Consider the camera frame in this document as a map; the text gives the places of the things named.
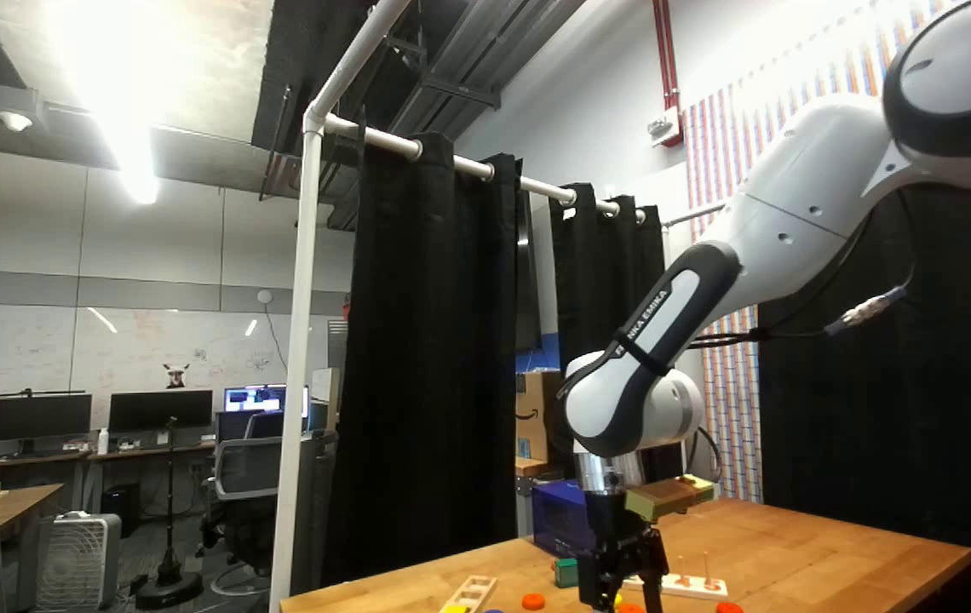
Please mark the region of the black wall screen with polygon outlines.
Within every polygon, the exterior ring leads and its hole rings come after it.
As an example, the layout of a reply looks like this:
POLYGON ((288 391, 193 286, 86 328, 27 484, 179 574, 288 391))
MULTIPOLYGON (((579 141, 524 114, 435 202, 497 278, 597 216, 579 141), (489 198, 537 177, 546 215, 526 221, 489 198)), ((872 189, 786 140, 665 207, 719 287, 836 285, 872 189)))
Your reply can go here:
POLYGON ((515 349, 532 352, 541 346, 541 321, 537 298, 537 269, 530 194, 520 191, 516 205, 515 349))

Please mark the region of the long wooden desk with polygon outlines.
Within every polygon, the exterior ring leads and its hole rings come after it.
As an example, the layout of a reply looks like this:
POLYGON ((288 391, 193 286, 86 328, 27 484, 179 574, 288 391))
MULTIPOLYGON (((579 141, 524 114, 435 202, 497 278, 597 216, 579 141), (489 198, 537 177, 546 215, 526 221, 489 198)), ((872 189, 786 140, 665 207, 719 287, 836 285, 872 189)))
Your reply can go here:
POLYGON ((174 453, 192 453, 193 451, 212 451, 214 441, 201 441, 191 445, 177 445, 174 447, 159 446, 151 449, 117 450, 107 454, 96 454, 92 451, 50 451, 45 455, 0 456, 0 470, 18 466, 41 465, 41 463, 75 462, 75 461, 128 461, 129 459, 147 456, 165 456, 174 453))

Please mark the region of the white pipe frame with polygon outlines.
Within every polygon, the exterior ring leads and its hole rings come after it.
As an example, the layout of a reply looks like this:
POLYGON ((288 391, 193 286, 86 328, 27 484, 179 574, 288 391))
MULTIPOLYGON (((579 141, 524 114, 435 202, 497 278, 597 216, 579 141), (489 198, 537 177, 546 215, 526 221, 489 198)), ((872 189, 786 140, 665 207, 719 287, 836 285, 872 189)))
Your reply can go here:
POLYGON ((319 171, 325 130, 352 135, 356 123, 333 115, 366 61, 384 42, 411 0, 377 0, 365 23, 354 36, 332 74, 302 113, 302 162, 298 198, 297 238, 290 311, 290 344, 286 359, 287 406, 284 408, 279 461, 279 501, 275 516, 273 570, 270 585, 270 613, 282 613, 282 604, 292 596, 296 548, 306 546, 307 529, 297 524, 299 502, 300 426, 309 379, 309 337, 312 306, 315 233, 319 204, 319 171))

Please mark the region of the striped wall hanging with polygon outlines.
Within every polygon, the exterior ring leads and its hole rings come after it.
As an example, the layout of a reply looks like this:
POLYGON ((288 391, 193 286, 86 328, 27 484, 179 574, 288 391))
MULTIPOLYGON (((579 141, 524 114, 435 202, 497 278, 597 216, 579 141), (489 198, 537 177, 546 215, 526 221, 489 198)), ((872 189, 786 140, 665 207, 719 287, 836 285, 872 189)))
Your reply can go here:
MULTIPOLYGON (((734 194, 755 159, 810 100, 878 95, 894 56, 939 13, 965 0, 860 0, 851 12, 715 92, 685 102, 689 205, 734 194)), ((708 431, 726 463, 725 497, 761 503, 759 366, 752 345, 704 350, 708 431)))

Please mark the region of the cardboard box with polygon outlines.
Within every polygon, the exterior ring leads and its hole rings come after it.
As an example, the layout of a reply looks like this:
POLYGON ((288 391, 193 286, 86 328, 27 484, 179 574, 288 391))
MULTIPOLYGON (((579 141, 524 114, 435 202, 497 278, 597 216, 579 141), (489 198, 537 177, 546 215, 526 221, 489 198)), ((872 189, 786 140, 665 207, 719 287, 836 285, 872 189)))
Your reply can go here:
POLYGON ((518 373, 515 377, 515 454, 526 461, 547 461, 562 466, 554 428, 556 393, 562 385, 559 370, 518 373))

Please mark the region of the black curtain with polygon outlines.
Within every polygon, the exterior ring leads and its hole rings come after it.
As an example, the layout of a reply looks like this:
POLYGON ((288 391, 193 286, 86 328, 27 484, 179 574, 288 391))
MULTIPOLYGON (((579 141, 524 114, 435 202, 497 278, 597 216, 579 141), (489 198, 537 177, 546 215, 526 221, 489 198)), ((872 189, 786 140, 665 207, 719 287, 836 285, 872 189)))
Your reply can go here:
MULTIPOLYGON (((757 313, 766 504, 971 548, 971 192, 884 198, 757 313)), ((971 613, 971 567, 924 610, 971 613)))
POLYGON ((615 197, 612 216, 588 183, 570 185, 573 205, 550 202, 560 371, 606 349, 664 274, 659 209, 630 195, 615 197))
POLYGON ((323 586, 515 538, 515 215, 520 163, 492 179, 369 148, 323 586))

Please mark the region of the white box fan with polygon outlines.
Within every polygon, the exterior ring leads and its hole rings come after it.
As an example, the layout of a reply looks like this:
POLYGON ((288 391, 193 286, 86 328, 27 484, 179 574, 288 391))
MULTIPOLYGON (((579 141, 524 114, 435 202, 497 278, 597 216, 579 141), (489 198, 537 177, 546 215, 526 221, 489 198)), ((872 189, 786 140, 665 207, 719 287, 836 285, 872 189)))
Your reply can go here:
POLYGON ((35 610, 104 610, 116 600, 121 519, 72 511, 39 520, 35 610))

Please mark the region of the row of monitors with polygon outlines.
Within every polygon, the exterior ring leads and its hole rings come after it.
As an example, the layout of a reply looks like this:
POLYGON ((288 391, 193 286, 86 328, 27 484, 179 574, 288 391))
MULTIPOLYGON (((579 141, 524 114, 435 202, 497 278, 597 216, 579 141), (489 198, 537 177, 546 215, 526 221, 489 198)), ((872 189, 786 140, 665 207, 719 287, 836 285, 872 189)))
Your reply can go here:
POLYGON ((0 441, 49 438, 107 428, 112 433, 210 426, 218 411, 284 407, 284 385, 174 387, 144 392, 92 393, 53 389, 0 393, 0 441))

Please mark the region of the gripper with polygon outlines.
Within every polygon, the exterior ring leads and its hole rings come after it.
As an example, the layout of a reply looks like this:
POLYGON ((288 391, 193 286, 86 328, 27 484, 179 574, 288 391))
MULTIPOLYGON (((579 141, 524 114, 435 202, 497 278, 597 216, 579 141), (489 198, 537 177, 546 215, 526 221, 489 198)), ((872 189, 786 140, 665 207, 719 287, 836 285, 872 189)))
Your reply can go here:
POLYGON ((614 613, 624 574, 642 581, 646 613, 664 613, 662 581, 669 563, 660 532, 626 507, 625 493, 583 493, 592 540, 577 556, 579 600, 592 613, 614 613))

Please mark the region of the red pipe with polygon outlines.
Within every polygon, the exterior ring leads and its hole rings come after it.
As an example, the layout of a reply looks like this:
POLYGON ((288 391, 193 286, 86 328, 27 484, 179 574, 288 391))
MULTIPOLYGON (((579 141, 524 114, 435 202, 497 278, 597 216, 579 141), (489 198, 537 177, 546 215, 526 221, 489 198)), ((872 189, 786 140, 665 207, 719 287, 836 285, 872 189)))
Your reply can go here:
POLYGON ((664 109, 681 110, 679 74, 674 54, 674 38, 669 0, 652 0, 654 27, 660 62, 664 109))

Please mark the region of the stand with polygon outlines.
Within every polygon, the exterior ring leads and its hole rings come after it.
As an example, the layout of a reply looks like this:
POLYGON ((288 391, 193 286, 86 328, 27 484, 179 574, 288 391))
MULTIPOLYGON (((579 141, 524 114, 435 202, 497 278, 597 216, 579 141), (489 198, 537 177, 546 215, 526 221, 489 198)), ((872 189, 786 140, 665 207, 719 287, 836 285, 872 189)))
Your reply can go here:
POLYGON ((175 554, 175 426, 177 418, 171 416, 166 422, 167 442, 167 501, 164 536, 164 553, 154 579, 144 583, 134 593, 137 610, 163 610, 174 608, 191 601, 203 592, 201 575, 184 571, 181 560, 175 554))

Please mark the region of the blue box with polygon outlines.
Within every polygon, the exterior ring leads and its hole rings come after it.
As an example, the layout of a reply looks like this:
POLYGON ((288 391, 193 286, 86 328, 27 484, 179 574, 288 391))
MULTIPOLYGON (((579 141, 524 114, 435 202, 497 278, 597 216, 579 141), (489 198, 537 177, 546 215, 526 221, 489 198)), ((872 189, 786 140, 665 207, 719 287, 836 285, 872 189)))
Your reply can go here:
POLYGON ((558 559, 574 559, 595 546, 584 493, 574 478, 533 485, 531 505, 537 547, 558 559))

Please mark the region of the fire alarm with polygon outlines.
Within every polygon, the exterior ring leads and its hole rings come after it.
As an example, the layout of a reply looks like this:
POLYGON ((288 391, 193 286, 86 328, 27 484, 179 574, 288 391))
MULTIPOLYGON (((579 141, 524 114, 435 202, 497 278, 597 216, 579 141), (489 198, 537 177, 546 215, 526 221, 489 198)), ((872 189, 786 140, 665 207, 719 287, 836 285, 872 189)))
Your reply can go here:
POLYGON ((677 107, 669 107, 646 125, 650 146, 674 147, 684 139, 681 127, 681 112, 677 107))

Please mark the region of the wooden tray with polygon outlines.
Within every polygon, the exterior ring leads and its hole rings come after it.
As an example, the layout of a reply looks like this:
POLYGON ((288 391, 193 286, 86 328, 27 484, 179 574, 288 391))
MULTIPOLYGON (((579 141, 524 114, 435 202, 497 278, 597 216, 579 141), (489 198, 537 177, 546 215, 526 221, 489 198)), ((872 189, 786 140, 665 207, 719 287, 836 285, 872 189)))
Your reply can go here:
POLYGON ((446 599, 446 601, 441 605, 441 610, 446 603, 455 603, 460 605, 466 605, 469 607, 469 613, 483 613, 485 610, 486 601, 489 600, 491 594, 496 590, 498 579, 493 576, 469 576, 454 591, 454 593, 446 599))

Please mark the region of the white peg board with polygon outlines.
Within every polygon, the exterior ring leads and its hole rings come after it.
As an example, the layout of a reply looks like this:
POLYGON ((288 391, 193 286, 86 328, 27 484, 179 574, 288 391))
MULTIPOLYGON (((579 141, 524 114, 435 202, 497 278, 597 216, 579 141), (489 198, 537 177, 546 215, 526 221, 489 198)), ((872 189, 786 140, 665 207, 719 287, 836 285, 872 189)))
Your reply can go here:
POLYGON ((701 555, 701 570, 704 575, 688 575, 668 573, 661 578, 659 593, 661 596, 676 596, 692 600, 708 600, 727 602, 730 600, 727 583, 719 578, 711 577, 709 555, 701 555))

